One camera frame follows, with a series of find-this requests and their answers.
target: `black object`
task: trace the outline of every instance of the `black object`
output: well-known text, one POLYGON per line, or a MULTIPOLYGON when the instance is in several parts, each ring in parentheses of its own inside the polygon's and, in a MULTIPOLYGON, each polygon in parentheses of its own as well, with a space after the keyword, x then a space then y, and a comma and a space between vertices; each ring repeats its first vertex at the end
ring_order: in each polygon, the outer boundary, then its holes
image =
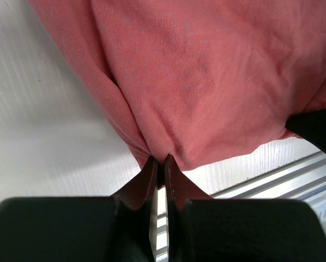
POLYGON ((286 128, 326 154, 326 109, 294 115, 287 121, 286 128))
MULTIPOLYGON (((326 152, 326 137, 318 135, 326 135, 326 111, 318 113, 293 116, 287 127, 326 152)), ((0 261, 154 261, 162 184, 170 262, 326 262, 325 234, 304 202, 212 199, 170 155, 163 165, 150 157, 110 197, 3 201, 0 261)))

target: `wrinkled cloth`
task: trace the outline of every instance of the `wrinkled cloth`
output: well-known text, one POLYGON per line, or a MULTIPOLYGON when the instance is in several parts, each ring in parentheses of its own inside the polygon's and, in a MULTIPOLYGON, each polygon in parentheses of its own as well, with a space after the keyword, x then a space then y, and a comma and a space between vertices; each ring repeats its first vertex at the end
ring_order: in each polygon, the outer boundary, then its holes
POLYGON ((326 108, 326 0, 29 0, 140 166, 183 170, 326 108))

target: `pink shirt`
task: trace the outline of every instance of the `pink shirt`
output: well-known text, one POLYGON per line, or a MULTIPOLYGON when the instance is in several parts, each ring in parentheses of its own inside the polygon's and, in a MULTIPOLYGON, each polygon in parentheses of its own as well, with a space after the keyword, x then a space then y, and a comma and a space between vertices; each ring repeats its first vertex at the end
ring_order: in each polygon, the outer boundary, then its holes
POLYGON ((326 108, 326 0, 29 0, 143 166, 183 170, 326 108))

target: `white surface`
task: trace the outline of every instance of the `white surface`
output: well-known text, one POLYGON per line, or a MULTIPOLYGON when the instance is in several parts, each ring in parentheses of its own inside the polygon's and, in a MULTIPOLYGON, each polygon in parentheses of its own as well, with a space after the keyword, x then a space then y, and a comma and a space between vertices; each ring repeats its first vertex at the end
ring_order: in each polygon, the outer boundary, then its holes
MULTIPOLYGON (((187 175, 214 193, 316 151, 276 141, 187 175)), ((0 201, 108 195, 138 171, 26 0, 0 0, 0 201)))

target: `pink fabric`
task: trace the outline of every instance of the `pink fabric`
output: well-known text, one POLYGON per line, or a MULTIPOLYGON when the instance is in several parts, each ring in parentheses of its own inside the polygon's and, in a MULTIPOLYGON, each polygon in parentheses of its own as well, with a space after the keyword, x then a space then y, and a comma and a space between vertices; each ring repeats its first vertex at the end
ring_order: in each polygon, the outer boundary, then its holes
POLYGON ((29 0, 142 166, 183 170, 326 108, 326 0, 29 0))

